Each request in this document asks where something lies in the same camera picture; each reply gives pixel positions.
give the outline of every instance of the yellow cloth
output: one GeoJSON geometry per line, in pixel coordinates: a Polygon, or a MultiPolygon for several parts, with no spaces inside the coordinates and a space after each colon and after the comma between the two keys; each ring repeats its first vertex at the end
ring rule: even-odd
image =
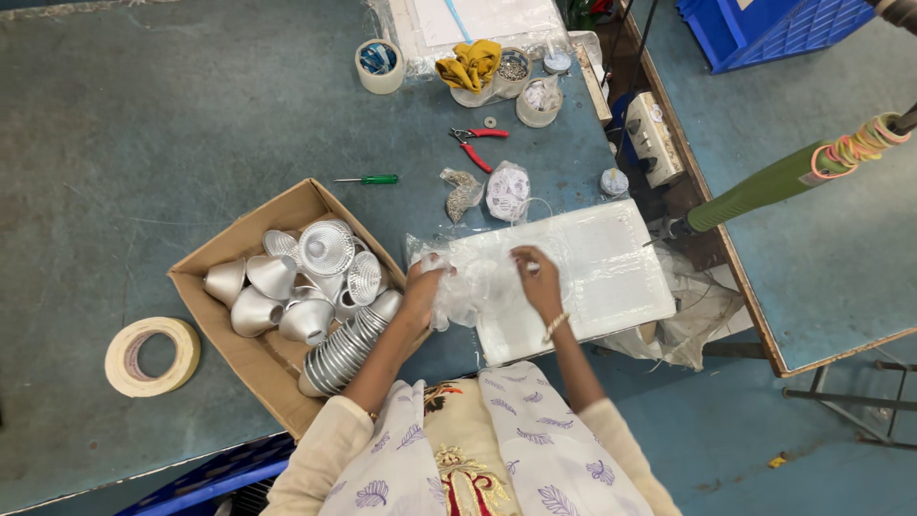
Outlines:
{"type": "Polygon", "coordinates": [[[436,72],[449,87],[479,94],[500,66],[501,49],[500,43],[486,39],[478,39],[470,45],[459,43],[452,49],[456,57],[437,61],[436,72]]]}

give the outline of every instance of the white foam sheet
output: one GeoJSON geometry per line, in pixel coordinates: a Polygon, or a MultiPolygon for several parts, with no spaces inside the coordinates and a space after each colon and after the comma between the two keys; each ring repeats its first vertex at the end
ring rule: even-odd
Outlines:
{"type": "Polygon", "coordinates": [[[451,242],[459,270],[482,259],[492,302],[479,309],[477,330],[488,366],[548,351],[545,325],[528,304],[509,250],[535,245],[560,269],[561,296],[578,341],[675,314],[675,301],[632,199],[489,231],[451,242]]]}
{"type": "MultiPolygon", "coordinates": [[[[427,47],[465,40],[446,0],[413,2],[427,47]]],[[[554,0],[453,0],[453,5],[472,40],[560,27],[554,0]]]]}

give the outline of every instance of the cardboard box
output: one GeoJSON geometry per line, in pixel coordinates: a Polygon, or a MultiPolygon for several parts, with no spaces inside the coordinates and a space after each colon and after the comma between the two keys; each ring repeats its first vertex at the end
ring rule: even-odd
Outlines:
{"type": "MultiPolygon", "coordinates": [[[[204,292],[204,275],[212,265],[236,260],[240,256],[249,258],[264,254],[261,236],[267,230],[302,230],[324,219],[342,219],[350,224],[354,233],[376,254],[380,264],[388,269],[391,288],[404,291],[405,276],[401,268],[366,228],[312,178],[242,216],[169,271],[179,296],[204,335],[296,440],[303,437],[325,401],[324,398],[304,396],[296,386],[303,368],[303,357],[311,346],[284,339],[276,328],[254,338],[237,335],[232,330],[226,306],[204,292]]],[[[331,330],[337,326],[333,323],[331,330]]],[[[428,335],[429,331],[420,335],[412,352],[428,335]]]]}

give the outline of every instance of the hand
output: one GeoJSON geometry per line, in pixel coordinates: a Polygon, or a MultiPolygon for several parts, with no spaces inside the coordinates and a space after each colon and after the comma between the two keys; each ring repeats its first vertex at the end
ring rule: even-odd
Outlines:
{"type": "Polygon", "coordinates": [[[433,269],[422,273],[420,266],[421,263],[417,262],[407,271],[407,286],[404,288],[404,300],[398,310],[398,316],[418,328],[426,328],[433,317],[433,299],[436,297],[439,277],[446,269],[433,269]]]}
{"type": "Polygon", "coordinates": [[[521,245],[510,251],[519,270],[525,297],[532,304],[545,325],[563,313],[560,302],[558,267],[537,247],[521,245]]]}

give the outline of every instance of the green handle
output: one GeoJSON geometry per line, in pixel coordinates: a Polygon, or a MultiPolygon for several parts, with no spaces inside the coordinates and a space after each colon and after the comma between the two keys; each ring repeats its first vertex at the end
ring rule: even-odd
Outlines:
{"type": "Polygon", "coordinates": [[[359,179],[361,185],[391,185],[398,183],[398,176],[395,174],[382,175],[364,175],[359,179]]]}

